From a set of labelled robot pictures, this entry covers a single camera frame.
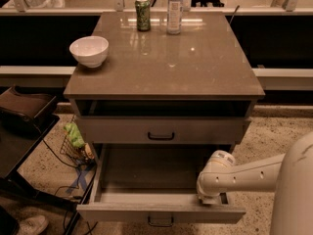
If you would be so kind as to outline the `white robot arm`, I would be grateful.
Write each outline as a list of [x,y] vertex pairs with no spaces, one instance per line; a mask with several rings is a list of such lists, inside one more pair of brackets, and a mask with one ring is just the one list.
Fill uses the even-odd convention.
[[198,177],[197,191],[205,203],[225,192],[274,192],[270,235],[313,235],[313,132],[284,154],[248,164],[214,152]]

